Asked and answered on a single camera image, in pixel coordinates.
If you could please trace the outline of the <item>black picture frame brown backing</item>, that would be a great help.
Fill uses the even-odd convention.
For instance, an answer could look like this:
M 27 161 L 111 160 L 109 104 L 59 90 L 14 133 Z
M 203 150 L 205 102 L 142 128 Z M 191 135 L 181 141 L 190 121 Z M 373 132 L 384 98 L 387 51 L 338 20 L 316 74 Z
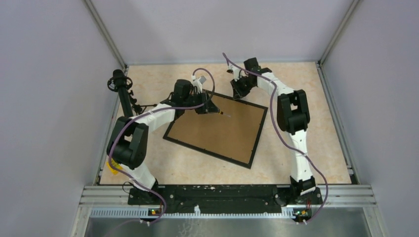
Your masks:
M 212 101 L 231 118 L 186 111 L 169 124 L 163 138 L 200 153 L 250 169 L 268 108 L 216 93 Z

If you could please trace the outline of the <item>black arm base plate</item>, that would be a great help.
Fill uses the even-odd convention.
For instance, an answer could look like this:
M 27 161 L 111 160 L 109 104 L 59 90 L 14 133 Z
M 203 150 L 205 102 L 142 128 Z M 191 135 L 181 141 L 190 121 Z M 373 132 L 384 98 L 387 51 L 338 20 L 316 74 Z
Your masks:
M 151 192 L 132 188 L 128 203 L 133 205 L 162 204 L 164 199 L 170 204 L 175 201 L 260 201 L 262 204 L 277 205 L 320 205 L 323 197 L 320 189 L 298 196 L 290 185 L 158 185 Z

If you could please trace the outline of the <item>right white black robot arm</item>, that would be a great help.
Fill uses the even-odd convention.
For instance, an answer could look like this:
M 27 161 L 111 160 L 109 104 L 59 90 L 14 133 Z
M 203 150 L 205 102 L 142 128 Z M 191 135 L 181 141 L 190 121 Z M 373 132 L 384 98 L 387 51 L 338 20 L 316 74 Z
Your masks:
M 269 108 L 276 105 L 276 118 L 273 124 L 276 132 L 286 133 L 292 144 L 285 146 L 293 154 L 290 175 L 290 198 L 295 203 L 304 203 L 315 191 L 316 182 L 307 159 L 307 129 L 310 113 L 307 95 L 304 90 L 295 90 L 285 85 L 269 68 L 262 68 L 256 58 L 250 58 L 240 67 L 227 59 L 228 73 L 233 75 L 231 85 L 234 99 L 246 97 L 258 87 L 270 95 Z

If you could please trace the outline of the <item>yellow handled screwdriver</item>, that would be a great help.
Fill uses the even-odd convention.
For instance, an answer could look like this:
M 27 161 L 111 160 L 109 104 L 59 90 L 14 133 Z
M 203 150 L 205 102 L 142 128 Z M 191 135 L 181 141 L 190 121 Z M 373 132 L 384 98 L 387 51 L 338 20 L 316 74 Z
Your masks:
M 226 114 L 226 113 L 225 113 L 225 112 L 223 112 L 223 111 L 220 111 L 220 112 L 219 112 L 219 114 L 220 114 L 220 115 L 227 116 L 227 117 L 231 118 L 231 116 L 230 116 L 229 114 Z

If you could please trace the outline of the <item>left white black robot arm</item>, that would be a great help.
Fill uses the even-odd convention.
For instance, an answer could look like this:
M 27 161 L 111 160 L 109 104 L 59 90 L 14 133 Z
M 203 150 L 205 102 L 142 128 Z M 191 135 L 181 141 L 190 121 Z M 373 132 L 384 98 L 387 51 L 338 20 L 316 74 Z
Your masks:
M 120 117 L 107 147 L 108 165 L 111 170 L 127 176 L 146 204 L 158 199 L 155 188 L 157 179 L 151 174 L 145 158 L 150 133 L 159 127 L 178 120 L 186 111 L 199 115 L 220 113 L 212 102 L 214 91 L 203 89 L 204 76 L 192 80 L 179 79 L 170 96 L 157 106 L 136 117 Z

